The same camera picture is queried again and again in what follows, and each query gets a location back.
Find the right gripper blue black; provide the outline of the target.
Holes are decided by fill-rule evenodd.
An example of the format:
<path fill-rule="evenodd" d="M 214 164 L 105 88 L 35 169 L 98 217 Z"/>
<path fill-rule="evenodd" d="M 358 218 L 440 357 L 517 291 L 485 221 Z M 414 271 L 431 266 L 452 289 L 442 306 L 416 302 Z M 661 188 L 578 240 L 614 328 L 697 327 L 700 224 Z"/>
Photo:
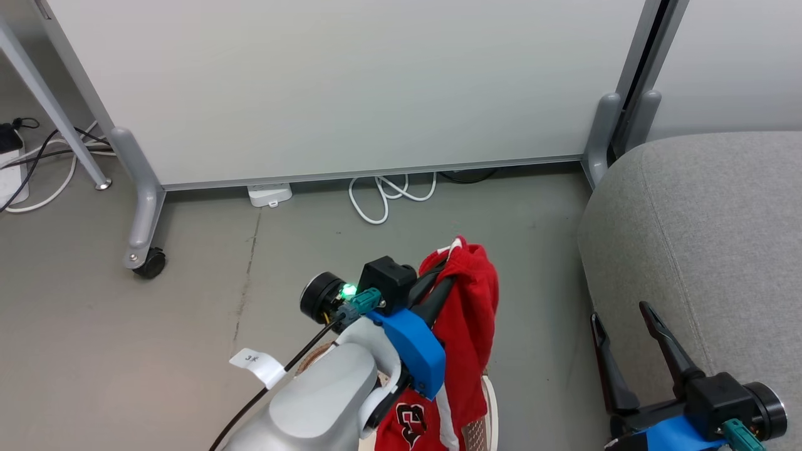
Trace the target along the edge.
<path fill-rule="evenodd" d="M 642 407 L 614 359 L 598 313 L 591 334 L 611 440 L 606 450 L 765 450 L 784 436 L 782 401 L 760 382 L 739 383 L 727 372 L 706 376 L 650 303 L 639 302 L 650 336 L 660 346 L 676 399 Z"/>

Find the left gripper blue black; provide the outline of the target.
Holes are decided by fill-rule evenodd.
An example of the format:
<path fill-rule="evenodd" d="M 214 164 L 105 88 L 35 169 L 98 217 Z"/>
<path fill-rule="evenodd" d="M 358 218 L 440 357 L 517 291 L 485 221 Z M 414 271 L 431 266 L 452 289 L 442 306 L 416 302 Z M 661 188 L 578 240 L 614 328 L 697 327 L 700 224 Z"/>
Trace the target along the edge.
<path fill-rule="evenodd" d="M 401 387 L 433 400 L 444 385 L 446 360 L 433 325 L 455 279 L 445 277 L 437 282 L 446 264 L 447 256 L 440 256 L 432 268 L 418 274 L 412 266 L 383 256 L 364 265 L 356 284 L 324 272 L 301 292 L 299 306 L 310 319 L 331 324 L 336 332 L 343 332 L 358 319 L 379 325 L 406 374 Z"/>

